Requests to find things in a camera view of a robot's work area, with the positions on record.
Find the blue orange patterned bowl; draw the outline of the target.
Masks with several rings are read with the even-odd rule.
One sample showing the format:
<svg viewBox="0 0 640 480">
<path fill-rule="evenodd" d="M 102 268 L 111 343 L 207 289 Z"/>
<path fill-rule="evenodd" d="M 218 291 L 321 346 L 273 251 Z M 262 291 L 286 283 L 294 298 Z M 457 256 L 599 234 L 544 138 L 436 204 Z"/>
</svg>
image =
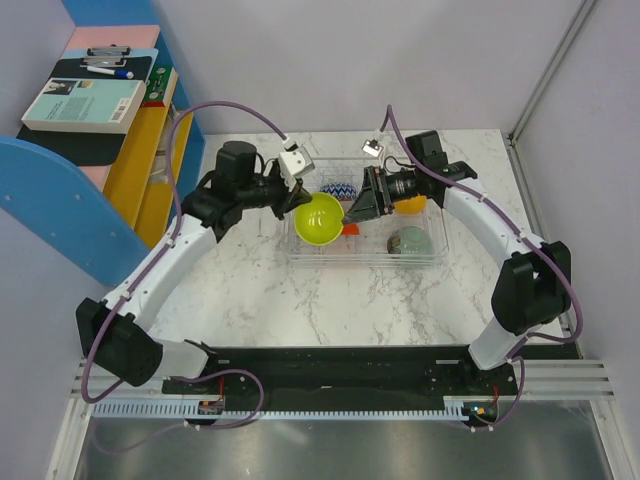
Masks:
<svg viewBox="0 0 640 480">
<path fill-rule="evenodd" d="M 329 182 L 320 187 L 320 192 L 327 193 L 339 201 L 354 201 L 357 189 L 347 182 Z"/>
</svg>

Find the solid orange bowl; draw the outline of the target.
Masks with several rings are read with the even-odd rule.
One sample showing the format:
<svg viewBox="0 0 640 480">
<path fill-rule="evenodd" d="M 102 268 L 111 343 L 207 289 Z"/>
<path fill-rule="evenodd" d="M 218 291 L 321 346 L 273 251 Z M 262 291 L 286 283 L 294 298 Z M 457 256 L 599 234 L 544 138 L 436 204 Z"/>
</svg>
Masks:
<svg viewBox="0 0 640 480">
<path fill-rule="evenodd" d="M 357 236 L 360 234 L 359 226 L 357 224 L 344 225 L 341 234 L 345 236 Z"/>
</svg>

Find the lime green bowl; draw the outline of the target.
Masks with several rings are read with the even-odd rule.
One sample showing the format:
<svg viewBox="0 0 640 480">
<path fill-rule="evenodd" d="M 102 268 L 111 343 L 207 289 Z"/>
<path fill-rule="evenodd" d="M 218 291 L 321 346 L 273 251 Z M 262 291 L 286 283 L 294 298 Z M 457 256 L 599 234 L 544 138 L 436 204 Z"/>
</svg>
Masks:
<svg viewBox="0 0 640 480">
<path fill-rule="evenodd" d="M 332 195 L 314 192 L 311 201 L 297 207 L 293 225 L 298 237 L 312 246 L 334 242 L 343 231 L 344 210 Z"/>
</svg>

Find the yellow bowl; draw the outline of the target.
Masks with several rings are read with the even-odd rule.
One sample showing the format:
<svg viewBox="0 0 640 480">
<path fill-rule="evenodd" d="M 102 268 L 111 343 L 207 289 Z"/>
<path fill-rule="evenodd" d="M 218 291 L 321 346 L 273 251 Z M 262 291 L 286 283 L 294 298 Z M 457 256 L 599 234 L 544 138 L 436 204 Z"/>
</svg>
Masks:
<svg viewBox="0 0 640 480">
<path fill-rule="evenodd" d="M 399 200 L 395 203 L 395 212 L 401 215 L 421 214 L 427 205 L 427 198 L 418 195 L 413 198 Z"/>
</svg>

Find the pale green-grey bowl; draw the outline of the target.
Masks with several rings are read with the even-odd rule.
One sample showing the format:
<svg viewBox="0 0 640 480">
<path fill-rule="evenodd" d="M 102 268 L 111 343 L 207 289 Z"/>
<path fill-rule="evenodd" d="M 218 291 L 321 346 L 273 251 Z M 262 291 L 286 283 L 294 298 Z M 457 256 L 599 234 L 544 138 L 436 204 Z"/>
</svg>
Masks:
<svg viewBox="0 0 640 480">
<path fill-rule="evenodd" d="M 430 255 L 432 251 L 430 236 L 416 226 L 402 227 L 387 240 L 387 252 L 392 255 Z"/>
</svg>

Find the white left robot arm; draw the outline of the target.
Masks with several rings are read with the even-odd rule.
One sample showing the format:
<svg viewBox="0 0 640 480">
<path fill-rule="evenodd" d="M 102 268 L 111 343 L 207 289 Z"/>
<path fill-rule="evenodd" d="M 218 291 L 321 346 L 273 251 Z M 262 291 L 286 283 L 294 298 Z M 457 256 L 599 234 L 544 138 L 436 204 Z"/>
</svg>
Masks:
<svg viewBox="0 0 640 480">
<path fill-rule="evenodd" d="M 258 152 L 244 141 L 227 141 L 181 204 L 181 211 L 149 254 L 102 300 L 84 299 L 76 309 L 81 347 L 88 365 L 98 365 L 133 387 L 154 376 L 184 377 L 198 393 L 219 382 L 206 346 L 160 341 L 150 336 L 160 308 L 182 277 L 245 211 L 268 208 L 278 219 L 310 202 L 302 178 L 314 168 L 305 148 L 281 152 L 267 173 L 256 171 Z"/>
</svg>

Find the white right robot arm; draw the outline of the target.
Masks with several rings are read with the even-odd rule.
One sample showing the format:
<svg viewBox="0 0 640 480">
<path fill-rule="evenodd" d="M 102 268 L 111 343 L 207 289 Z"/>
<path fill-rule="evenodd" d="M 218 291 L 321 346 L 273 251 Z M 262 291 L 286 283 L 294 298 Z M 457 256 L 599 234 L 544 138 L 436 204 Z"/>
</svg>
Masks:
<svg viewBox="0 0 640 480">
<path fill-rule="evenodd" d="M 493 383 L 494 368 L 570 308 L 571 254 L 560 241 L 548 243 L 518 228 L 485 196 L 466 162 L 449 161 L 437 132 L 409 136 L 404 144 L 412 167 L 395 173 L 365 168 L 360 192 L 343 221 L 377 220 L 393 213 L 397 202 L 422 195 L 457 218 L 481 243 L 500 268 L 491 297 L 493 317 L 468 346 L 457 371 L 465 391 L 481 393 Z"/>
</svg>

